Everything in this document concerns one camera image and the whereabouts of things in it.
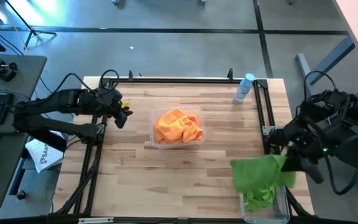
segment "blue bottle cap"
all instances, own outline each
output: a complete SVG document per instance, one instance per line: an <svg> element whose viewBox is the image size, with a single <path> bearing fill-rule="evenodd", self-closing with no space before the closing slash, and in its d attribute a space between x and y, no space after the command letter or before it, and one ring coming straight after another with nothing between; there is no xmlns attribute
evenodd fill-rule
<svg viewBox="0 0 358 224"><path fill-rule="evenodd" d="M248 81L254 81L256 78L255 78L255 75L252 74L252 73L246 73L246 79Z"/></svg>

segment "gray floor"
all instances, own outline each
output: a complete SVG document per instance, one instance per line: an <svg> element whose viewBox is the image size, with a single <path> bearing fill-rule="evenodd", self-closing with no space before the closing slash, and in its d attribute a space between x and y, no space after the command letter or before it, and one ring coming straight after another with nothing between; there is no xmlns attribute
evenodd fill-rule
<svg viewBox="0 0 358 224"><path fill-rule="evenodd" d="M12 0L25 19L38 26L102 27L102 28L186 28L186 29L256 29L251 0L208 0L205 7L196 0L127 0L116 7L110 0ZM345 30L346 27L328 0L259 0L265 29L270 30ZM15 32L1 32L17 46L22 46ZM229 68L236 77L252 72L264 78L265 67L258 34L137 34L60 32L34 37L31 55L48 57L42 78L55 88L62 77L75 72L79 76L100 75L114 68L121 75L129 69L143 76L224 77ZM303 97L302 77L295 55L305 53L313 68L342 35L266 35L268 53L275 78L283 78L291 110ZM351 52L329 73L340 90L358 90L358 49ZM65 88L79 87L70 79ZM318 90L331 88L322 79ZM48 92L39 84L37 93ZM51 114L55 119L71 121L71 116ZM333 160L339 188L348 183L353 169ZM325 163L319 165L328 180ZM41 215L50 210L50 197L58 174L48 171L26 172L21 189L29 198L17 201L7 196L0 209L0 218ZM316 185L309 181L315 214L323 218L358 222L358 184L348 194L334 195L329 181Z"/></svg>

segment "table leg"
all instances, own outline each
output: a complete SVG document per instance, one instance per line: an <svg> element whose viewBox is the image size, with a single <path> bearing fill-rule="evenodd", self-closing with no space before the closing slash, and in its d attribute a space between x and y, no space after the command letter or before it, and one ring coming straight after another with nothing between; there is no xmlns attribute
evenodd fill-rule
<svg viewBox="0 0 358 224"><path fill-rule="evenodd" d="M332 69L338 62L340 62L348 53L354 49L354 43L350 36L343 39L315 68L313 71L321 71L327 73ZM299 53L296 56L298 63L300 64L302 74L305 76L310 72L310 67L306 61L305 55ZM309 95L316 94L316 90L312 87L323 75L322 74L311 74L309 76L310 82L306 82L306 89Z"/></svg>

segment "clear plastic container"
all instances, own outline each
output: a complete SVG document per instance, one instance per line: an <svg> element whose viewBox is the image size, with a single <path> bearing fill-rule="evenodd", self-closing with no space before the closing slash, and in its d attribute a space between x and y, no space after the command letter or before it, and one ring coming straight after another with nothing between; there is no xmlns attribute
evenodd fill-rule
<svg viewBox="0 0 358 224"><path fill-rule="evenodd" d="M241 215L247 223L286 224L290 221L290 210L283 186L276 187L276 195L271 206L255 212L246 210L242 193L239 193L239 198Z"/></svg>
<svg viewBox="0 0 358 224"><path fill-rule="evenodd" d="M198 118L198 122L200 123L200 128L203 130L203 140L201 141L192 141L192 142L181 142L181 143L171 143L171 144L161 144L154 139L154 122L158 120L162 115L168 113L173 109L179 109L185 112L186 114L194 114ZM204 124L204 115L203 110L199 106L182 106L175 108L159 108L154 109L150 112L150 142L152 146L157 147L159 149L173 149L179 147L187 147L199 145L205 142L206 133L205 133L205 124Z"/></svg>

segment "yellow tag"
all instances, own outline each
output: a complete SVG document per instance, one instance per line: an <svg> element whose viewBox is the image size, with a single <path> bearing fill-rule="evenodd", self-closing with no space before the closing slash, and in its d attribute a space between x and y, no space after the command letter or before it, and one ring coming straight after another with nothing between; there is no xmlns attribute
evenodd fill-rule
<svg viewBox="0 0 358 224"><path fill-rule="evenodd" d="M122 105L121 105L121 108L124 108L124 107L126 107L126 106L129 106L131 103L130 102L125 102L125 103L123 103Z"/></svg>

